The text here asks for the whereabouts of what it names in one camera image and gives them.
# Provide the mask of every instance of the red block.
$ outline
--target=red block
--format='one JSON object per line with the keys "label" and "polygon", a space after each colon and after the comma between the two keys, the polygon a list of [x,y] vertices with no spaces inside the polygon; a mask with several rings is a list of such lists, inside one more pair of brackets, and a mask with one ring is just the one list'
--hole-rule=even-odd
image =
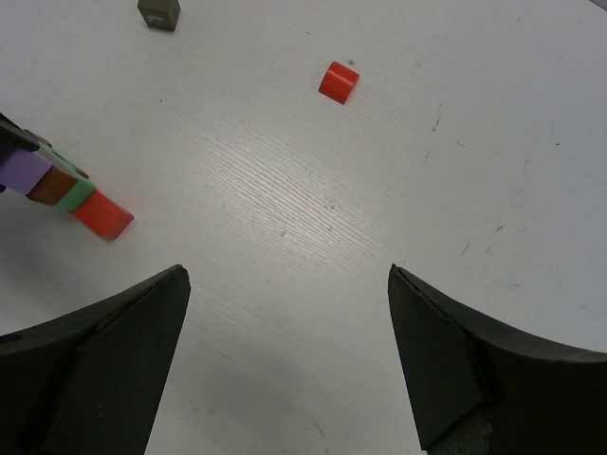
{"label": "red block", "polygon": [[331,100],[345,104],[358,80],[359,73],[342,64],[333,62],[326,70],[319,92]]}
{"label": "red block", "polygon": [[72,212],[85,226],[105,240],[115,240],[135,218],[95,190]]}

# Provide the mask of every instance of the scratch mark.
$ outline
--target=scratch mark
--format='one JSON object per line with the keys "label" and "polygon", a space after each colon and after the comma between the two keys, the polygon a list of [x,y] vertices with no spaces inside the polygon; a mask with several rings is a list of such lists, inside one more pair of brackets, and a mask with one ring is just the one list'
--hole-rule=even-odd
{"label": "scratch mark", "polygon": [[443,105],[439,104],[438,109],[436,109],[436,123],[434,124],[434,126],[432,128],[433,133],[436,131],[436,128],[438,127],[438,123],[440,123],[440,118],[441,118],[440,108],[441,107],[443,107]]}
{"label": "scratch mark", "polygon": [[319,424],[317,424],[316,422],[312,422],[312,425],[314,427],[316,427],[316,429],[319,431],[319,433],[321,434],[322,438],[324,439],[324,431],[322,431],[322,428],[319,426]]}

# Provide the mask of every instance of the stack of blocks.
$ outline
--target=stack of blocks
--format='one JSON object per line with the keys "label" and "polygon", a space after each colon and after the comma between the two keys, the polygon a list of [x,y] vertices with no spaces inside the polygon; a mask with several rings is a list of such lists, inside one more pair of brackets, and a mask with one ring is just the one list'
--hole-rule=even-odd
{"label": "stack of blocks", "polygon": [[130,212],[105,197],[88,174],[45,139],[27,130],[11,139],[0,140],[0,185],[31,201],[66,209],[105,240],[116,239],[133,221]]}

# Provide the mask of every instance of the white table surface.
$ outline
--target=white table surface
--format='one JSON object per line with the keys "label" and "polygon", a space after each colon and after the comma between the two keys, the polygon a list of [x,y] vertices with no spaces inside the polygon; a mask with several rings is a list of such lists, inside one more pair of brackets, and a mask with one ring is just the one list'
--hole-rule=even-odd
{"label": "white table surface", "polygon": [[[607,12],[586,0],[0,6],[0,110],[136,222],[0,198],[0,333],[172,264],[190,308],[147,453],[420,453],[392,262],[607,351]],[[345,106],[331,61],[360,73]]]}

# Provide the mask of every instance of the purple cube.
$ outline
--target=purple cube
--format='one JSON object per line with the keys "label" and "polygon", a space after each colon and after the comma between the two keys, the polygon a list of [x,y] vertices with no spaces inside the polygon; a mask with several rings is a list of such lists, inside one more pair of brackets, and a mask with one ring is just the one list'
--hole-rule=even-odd
{"label": "purple cube", "polygon": [[0,142],[0,185],[27,195],[52,164],[36,152],[18,149]]}

